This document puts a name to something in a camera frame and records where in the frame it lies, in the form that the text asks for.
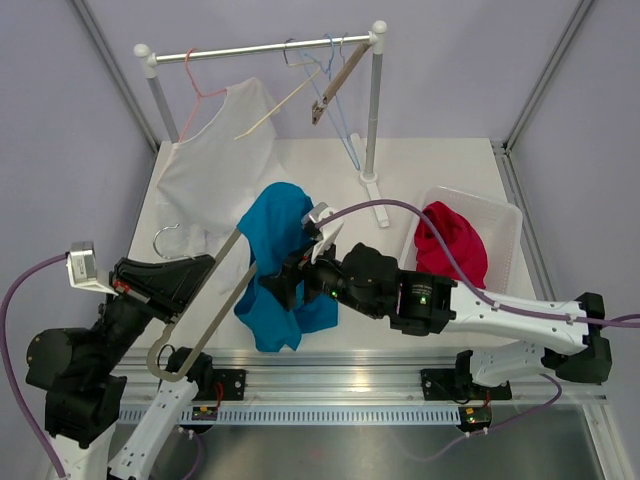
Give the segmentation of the grey wooden hanger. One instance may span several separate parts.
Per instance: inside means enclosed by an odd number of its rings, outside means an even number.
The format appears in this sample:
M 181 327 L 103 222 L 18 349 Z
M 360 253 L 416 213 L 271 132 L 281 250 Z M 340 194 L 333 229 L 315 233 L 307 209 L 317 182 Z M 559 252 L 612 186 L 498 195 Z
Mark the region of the grey wooden hanger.
M 198 356 L 202 353 L 203 349 L 207 346 L 209 340 L 213 337 L 214 333 L 230 312 L 231 308 L 235 305 L 240 295 L 246 290 L 250 281 L 253 279 L 256 273 L 256 266 L 254 264 L 248 268 L 244 275 L 239 279 L 236 286 L 232 290 L 228 291 L 229 296 L 225 301 L 222 301 L 222 295 L 216 292 L 213 284 L 211 283 L 214 274 L 224 263 L 225 258 L 231 252 L 235 244 L 240 240 L 240 237 L 241 232 L 238 229 L 235 229 L 230 234 L 229 238 L 214 258 L 215 264 L 213 269 L 210 273 L 205 275 L 204 283 L 196 289 L 195 296 L 188 302 L 183 313 L 177 315 L 175 320 L 164 328 L 161 336 L 149 348 L 146 358 L 146 366 L 149 372 L 158 379 L 175 383 L 187 375 Z M 212 316 L 211 322 L 203 330 L 201 337 L 194 343 L 191 352 L 187 355 L 179 369 L 176 372 L 162 370 L 156 364 L 156 357 L 160 353 L 161 348 L 169 342 L 175 329 L 180 329 L 182 319 L 186 318 L 187 320 L 196 320 L 197 326 L 200 326 L 200 321 L 204 317 L 204 314 L 211 314 L 213 312 L 213 307 L 218 307 L 219 310 Z

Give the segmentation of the light blue wire hanger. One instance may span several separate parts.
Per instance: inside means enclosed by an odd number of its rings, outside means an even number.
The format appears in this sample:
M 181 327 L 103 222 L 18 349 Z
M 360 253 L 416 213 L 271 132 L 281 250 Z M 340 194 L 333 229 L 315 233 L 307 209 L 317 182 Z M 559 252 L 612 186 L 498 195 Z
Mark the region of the light blue wire hanger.
M 356 152 L 355 144 L 351 138 L 353 131 L 347 122 L 340 95 L 336 94 L 331 100 L 324 101 L 324 97 L 328 97 L 326 91 L 330 83 L 337 79 L 337 74 L 333 71 L 335 58 L 339 57 L 339 65 L 341 67 L 345 67 L 347 63 L 347 59 L 342 53 L 342 41 L 344 37 L 334 37 L 325 33 L 323 38 L 329 41 L 329 53 L 320 58 L 310 50 L 302 49 L 298 53 L 300 66 L 305 70 L 308 77 L 311 77 L 310 68 L 312 66 L 320 70 L 326 87 L 324 90 L 321 90 L 316 80 L 311 81 L 311 85 L 316 93 L 316 98 L 320 106 L 325 107 L 324 113 L 328 115 L 333 130 L 341 141 L 354 169 L 359 171 L 361 169 L 360 155 Z

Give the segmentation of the red t shirt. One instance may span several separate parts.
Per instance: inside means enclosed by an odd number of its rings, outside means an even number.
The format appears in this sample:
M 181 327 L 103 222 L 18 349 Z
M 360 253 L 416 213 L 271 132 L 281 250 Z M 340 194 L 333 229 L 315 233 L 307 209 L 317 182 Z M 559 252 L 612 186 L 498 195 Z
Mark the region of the red t shirt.
M 435 226 L 469 281 L 476 288 L 485 289 L 488 257 L 481 237 L 468 220 L 440 201 L 427 205 L 423 213 Z M 418 272 L 461 279 L 434 233 L 423 221 L 415 229 L 413 244 Z

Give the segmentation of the cream plastic hanger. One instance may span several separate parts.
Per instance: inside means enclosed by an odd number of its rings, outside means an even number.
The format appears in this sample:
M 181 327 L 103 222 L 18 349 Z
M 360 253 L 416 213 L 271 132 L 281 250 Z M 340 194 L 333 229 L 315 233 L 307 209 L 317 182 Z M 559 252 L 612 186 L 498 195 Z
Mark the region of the cream plastic hanger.
M 315 65 L 316 69 L 307 75 L 307 78 L 302 81 L 296 88 L 294 88 L 287 96 L 285 96 L 282 100 L 280 100 L 278 103 L 276 103 L 265 115 L 263 115 L 254 125 L 252 125 L 249 129 L 247 129 L 245 132 L 243 132 L 242 134 L 236 136 L 234 138 L 235 141 L 238 141 L 240 139 L 243 139 L 249 135 L 251 135 L 256 129 L 258 129 L 263 123 L 265 123 L 267 120 L 269 120 L 274 114 L 277 114 L 281 108 L 288 103 L 292 98 L 294 98 L 299 92 L 301 92 L 308 84 L 310 84 L 315 77 L 322 71 L 322 65 L 314 60 L 305 60 L 305 61 L 300 61 L 297 63 L 294 63 L 293 65 L 290 65 L 288 62 L 286 62 L 287 66 L 290 68 L 303 68 L 303 67 L 308 67 L 311 65 Z

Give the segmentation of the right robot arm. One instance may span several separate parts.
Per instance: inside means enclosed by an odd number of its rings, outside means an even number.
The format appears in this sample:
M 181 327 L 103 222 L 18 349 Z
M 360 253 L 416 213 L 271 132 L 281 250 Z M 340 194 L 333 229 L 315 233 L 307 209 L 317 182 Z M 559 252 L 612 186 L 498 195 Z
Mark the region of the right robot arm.
M 588 314 L 604 316 L 603 301 L 584 294 L 563 304 L 488 296 L 461 281 L 402 270 L 391 256 L 357 244 L 342 260 L 329 249 L 291 253 L 278 273 L 259 283 L 285 309 L 324 295 L 373 319 L 388 318 L 391 328 L 406 335 L 481 333 L 509 339 L 509 344 L 459 353 L 449 398 L 474 397 L 519 377 L 554 374 L 580 384 L 605 382 L 612 368 L 608 339 Z

